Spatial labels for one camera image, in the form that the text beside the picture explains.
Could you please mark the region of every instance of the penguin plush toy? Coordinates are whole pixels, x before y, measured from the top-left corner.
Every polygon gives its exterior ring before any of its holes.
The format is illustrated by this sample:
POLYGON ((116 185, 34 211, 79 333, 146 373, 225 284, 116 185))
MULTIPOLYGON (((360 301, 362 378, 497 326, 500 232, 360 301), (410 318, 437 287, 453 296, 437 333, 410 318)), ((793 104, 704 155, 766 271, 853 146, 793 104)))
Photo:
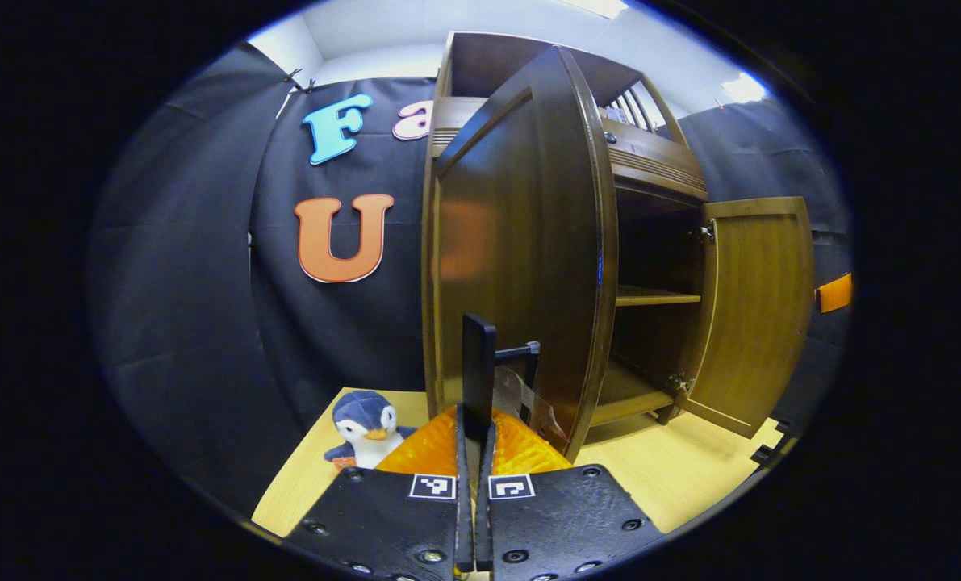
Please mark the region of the penguin plush toy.
POLYGON ((330 449, 323 458, 332 462, 353 457, 356 466, 362 468, 375 468, 416 430, 398 426, 395 406, 369 391, 344 394, 333 406, 333 425, 346 442, 330 449))

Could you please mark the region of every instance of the letter f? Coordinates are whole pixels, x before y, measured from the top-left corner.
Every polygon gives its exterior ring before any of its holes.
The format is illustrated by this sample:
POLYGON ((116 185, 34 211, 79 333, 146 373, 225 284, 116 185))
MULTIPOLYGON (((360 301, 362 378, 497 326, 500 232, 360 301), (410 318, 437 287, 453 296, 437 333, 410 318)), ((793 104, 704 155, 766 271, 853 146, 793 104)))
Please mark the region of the letter f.
POLYGON ((315 141, 315 151, 309 157, 311 165, 318 165, 354 148, 354 138, 344 137, 344 129, 352 133, 360 132, 362 120, 358 109, 365 109, 370 104, 373 104, 373 97, 358 93, 343 102, 333 103, 304 116, 302 123, 311 126, 311 138, 315 141))

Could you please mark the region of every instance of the cabinet door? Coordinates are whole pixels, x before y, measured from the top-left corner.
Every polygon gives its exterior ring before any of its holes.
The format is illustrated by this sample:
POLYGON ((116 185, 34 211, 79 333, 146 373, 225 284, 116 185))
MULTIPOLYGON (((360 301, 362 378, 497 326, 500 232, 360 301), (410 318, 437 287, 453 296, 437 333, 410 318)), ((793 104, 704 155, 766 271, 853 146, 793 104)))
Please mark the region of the cabinet door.
POLYGON ((541 342, 535 389, 561 430, 543 435, 572 458, 612 338, 616 192, 595 100, 569 52, 548 48, 510 77, 432 175, 422 265, 431 413, 462 400, 462 313, 476 313, 498 327, 498 349, 541 342))
POLYGON ((682 409, 753 437, 787 386, 813 308, 813 243, 803 198, 708 203, 712 239, 682 409))

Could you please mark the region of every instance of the letter u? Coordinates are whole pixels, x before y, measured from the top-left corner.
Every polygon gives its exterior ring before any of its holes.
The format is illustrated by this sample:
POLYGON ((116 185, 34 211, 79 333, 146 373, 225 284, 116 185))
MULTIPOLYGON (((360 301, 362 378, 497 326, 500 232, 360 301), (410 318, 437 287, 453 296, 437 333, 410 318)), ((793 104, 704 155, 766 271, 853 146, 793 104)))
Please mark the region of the letter u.
POLYGON ((300 218, 297 258, 304 274, 319 282, 354 282, 373 274, 383 258, 383 218, 395 199, 387 194, 359 195, 351 207, 361 212, 361 235, 354 258, 334 257, 329 250, 333 214, 341 209, 336 198, 306 199, 295 206, 300 218))

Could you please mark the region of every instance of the cabinet shelf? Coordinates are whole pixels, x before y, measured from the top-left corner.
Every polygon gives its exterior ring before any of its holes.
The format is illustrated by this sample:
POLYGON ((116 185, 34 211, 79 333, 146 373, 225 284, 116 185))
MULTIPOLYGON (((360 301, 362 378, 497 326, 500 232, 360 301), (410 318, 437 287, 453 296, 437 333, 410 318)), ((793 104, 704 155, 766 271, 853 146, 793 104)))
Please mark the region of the cabinet shelf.
POLYGON ((640 375, 609 359, 599 403, 591 415, 591 426, 616 422, 672 403, 671 394, 657 390, 640 375))
POLYGON ((658 288, 642 288, 621 284, 616 288, 617 307, 637 307, 642 305, 675 305, 677 303, 698 303, 701 295, 672 293, 658 288))

